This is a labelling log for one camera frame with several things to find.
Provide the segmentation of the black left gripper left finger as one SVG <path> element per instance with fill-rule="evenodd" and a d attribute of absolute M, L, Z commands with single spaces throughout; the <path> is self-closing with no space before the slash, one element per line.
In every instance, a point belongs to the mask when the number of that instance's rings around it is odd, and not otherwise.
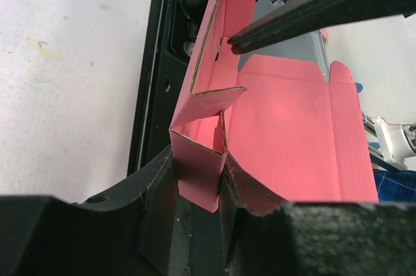
<path fill-rule="evenodd" d="M 178 195 L 171 147 L 84 203 L 1 197 L 2 275 L 166 275 Z"/>

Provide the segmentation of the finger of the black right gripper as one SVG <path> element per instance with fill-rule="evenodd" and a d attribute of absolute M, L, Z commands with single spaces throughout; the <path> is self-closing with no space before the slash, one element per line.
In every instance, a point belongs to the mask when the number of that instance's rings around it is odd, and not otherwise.
<path fill-rule="evenodd" d="M 292 0 L 228 39 L 241 55 L 336 25 L 415 12 L 415 0 Z"/>

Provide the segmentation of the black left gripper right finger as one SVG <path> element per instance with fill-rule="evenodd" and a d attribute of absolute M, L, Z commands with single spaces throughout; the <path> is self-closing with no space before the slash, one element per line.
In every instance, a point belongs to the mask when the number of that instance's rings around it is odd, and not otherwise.
<path fill-rule="evenodd" d="M 230 275 L 414 275 L 415 205 L 379 203 L 369 162 L 347 194 L 326 156 L 228 156 L 220 185 Z"/>

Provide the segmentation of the pink cardboard box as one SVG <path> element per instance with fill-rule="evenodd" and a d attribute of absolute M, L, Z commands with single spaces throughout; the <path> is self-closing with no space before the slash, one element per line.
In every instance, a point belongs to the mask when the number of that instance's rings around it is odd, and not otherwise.
<path fill-rule="evenodd" d="M 179 193 L 214 212 L 226 160 L 288 201 L 376 202 L 377 189 L 350 70 L 332 62 L 251 55 L 228 38 L 255 0 L 208 0 L 170 139 Z"/>

